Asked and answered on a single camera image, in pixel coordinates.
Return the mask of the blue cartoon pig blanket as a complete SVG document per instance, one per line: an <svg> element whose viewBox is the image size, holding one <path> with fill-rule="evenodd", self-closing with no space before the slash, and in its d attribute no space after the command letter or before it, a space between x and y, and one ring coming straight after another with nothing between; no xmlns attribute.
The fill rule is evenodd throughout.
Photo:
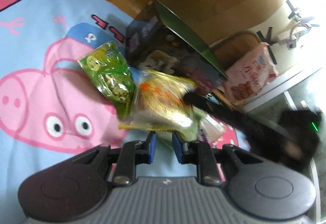
<svg viewBox="0 0 326 224"><path fill-rule="evenodd" d="M77 61L124 35L131 17L105 0L1 0L1 223L23 223L28 176L99 144L144 140Z"/></svg>

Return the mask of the black green tin box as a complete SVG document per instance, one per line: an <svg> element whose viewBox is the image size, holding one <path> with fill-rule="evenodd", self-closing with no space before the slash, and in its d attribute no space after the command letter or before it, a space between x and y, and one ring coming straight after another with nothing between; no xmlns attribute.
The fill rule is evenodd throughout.
<svg viewBox="0 0 326 224"><path fill-rule="evenodd" d="M191 79L203 95L227 81L208 44L158 0L126 28L126 59L137 69Z"/></svg>

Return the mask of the orange clear snack bag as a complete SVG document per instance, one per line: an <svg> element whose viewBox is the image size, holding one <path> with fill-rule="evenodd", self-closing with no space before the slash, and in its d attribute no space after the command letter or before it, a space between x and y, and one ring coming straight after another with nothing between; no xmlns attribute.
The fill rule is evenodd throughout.
<svg viewBox="0 0 326 224"><path fill-rule="evenodd" d="M119 129L177 131L186 141L195 140L199 121L183 97L196 90L187 78L146 69L140 72L129 117Z"/></svg>

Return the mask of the pink fried dough snack bag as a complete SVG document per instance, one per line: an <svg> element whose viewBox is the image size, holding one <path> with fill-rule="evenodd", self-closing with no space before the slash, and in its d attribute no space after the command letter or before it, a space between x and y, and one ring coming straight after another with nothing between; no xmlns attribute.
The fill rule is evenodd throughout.
<svg viewBox="0 0 326 224"><path fill-rule="evenodd" d="M228 80L223 84L224 94L228 101L238 104L258 95L277 78L278 72L269 55L268 44L261 42L236 61L225 74Z"/></svg>

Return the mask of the white wall power socket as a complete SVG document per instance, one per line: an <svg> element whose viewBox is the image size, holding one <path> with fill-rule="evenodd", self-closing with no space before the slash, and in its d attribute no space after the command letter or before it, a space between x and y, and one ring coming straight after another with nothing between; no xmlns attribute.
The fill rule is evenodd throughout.
<svg viewBox="0 0 326 224"><path fill-rule="evenodd" d="M288 50L292 50L297 47L299 39L310 32L309 28L303 27L302 29L294 29L282 32L276 37L276 42L279 45L286 45Z"/></svg>

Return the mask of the green pea snack bag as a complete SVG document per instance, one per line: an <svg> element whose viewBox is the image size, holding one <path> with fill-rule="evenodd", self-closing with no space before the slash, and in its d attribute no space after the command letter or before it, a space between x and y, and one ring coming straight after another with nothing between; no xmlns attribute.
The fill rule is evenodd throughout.
<svg viewBox="0 0 326 224"><path fill-rule="evenodd" d="M98 91L114 105L119 119L130 114L135 83L125 57L116 42L99 46L78 60L78 64Z"/></svg>

